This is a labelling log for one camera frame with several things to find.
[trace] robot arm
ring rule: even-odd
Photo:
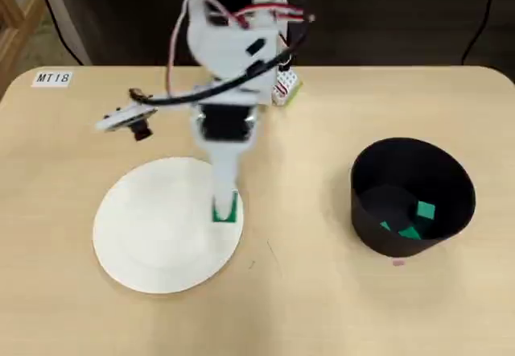
[[[243,74],[250,74],[282,50],[279,33],[286,36],[287,22],[269,10],[255,10],[245,29],[228,24],[205,0],[189,0],[187,43],[196,61],[212,75],[204,88],[216,88]],[[231,14],[252,5],[286,0],[217,0]],[[240,155],[254,144],[258,132],[258,104],[270,105],[278,68],[261,72],[234,89],[227,89],[192,105],[191,125],[197,144],[206,150],[213,166],[215,219],[225,221],[233,213]],[[144,97],[131,91],[131,97]],[[137,140],[151,135],[147,119],[156,106],[133,104],[108,115],[97,124],[100,130],[129,127]]]

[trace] white circular plate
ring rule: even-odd
[[[238,195],[236,223],[212,221],[212,167],[190,158],[142,165],[105,195],[95,217],[93,246],[104,270],[145,293],[193,288],[231,258],[243,230]]]

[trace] black cable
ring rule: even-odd
[[[79,59],[79,57],[75,54],[75,52],[72,51],[72,49],[66,44],[66,41],[64,40],[63,34],[61,33],[61,30],[59,29],[59,25],[57,24],[56,16],[54,15],[54,11],[52,10],[52,6],[50,5],[49,0],[44,0],[45,3],[47,3],[48,11],[50,12],[51,20],[54,23],[54,27],[57,31],[57,36],[59,36],[59,39],[61,43],[63,44],[64,48],[70,53],[70,56],[73,57],[73,59],[79,64],[84,65],[84,63]]]
[[[222,94],[227,92],[230,89],[235,89],[238,86],[243,85],[244,83],[257,78],[264,74],[265,72],[269,72],[272,68],[279,66],[281,63],[285,62],[289,59],[291,55],[295,53],[295,51],[300,47],[300,45],[307,38],[309,25],[315,20],[313,15],[304,14],[304,20],[302,22],[302,31],[299,36],[293,41],[293,43],[282,51],[279,55],[277,55],[272,60],[265,62],[263,64],[259,64],[258,66],[247,70],[241,76],[225,82],[222,85],[215,86],[214,88],[201,90],[196,93],[190,93],[186,96],[173,97],[169,96],[167,98],[162,99],[149,99],[146,96],[142,96],[138,93],[138,89],[130,89],[130,98],[133,101],[136,101],[139,104],[149,105],[149,106],[173,106],[173,105],[182,105],[182,104],[192,104],[198,101],[205,100],[206,98],[210,98],[216,96],[218,94]]]
[[[492,1],[493,0],[487,0],[487,2],[486,2],[486,8],[485,8],[483,20],[481,21],[480,26],[478,27],[476,33],[472,37],[472,40],[468,44],[467,49],[465,50],[465,52],[463,53],[463,56],[461,57],[462,65],[465,65],[465,61],[468,58],[468,54],[470,53],[470,51],[476,44],[477,40],[480,38],[481,34],[483,34],[484,29],[486,28],[488,19],[490,18],[490,10],[492,9]]]

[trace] black container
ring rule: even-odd
[[[354,229],[365,245],[389,257],[409,257],[456,235],[476,207],[463,167],[415,139],[366,148],[352,167],[351,187]]]

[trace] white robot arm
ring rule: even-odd
[[[146,120],[158,108],[192,104],[192,132],[213,166],[215,221],[227,221],[234,214],[239,157],[253,146],[258,132],[258,105],[271,104],[278,66],[290,56],[279,39],[286,37],[287,20],[262,7],[286,0],[217,0],[231,14],[247,10],[244,27],[231,24],[206,0],[188,1],[187,43],[195,60],[212,75],[211,83],[189,94],[191,99],[146,97],[132,89],[136,103],[105,116],[97,129],[129,127],[137,140],[145,139],[152,134]]]

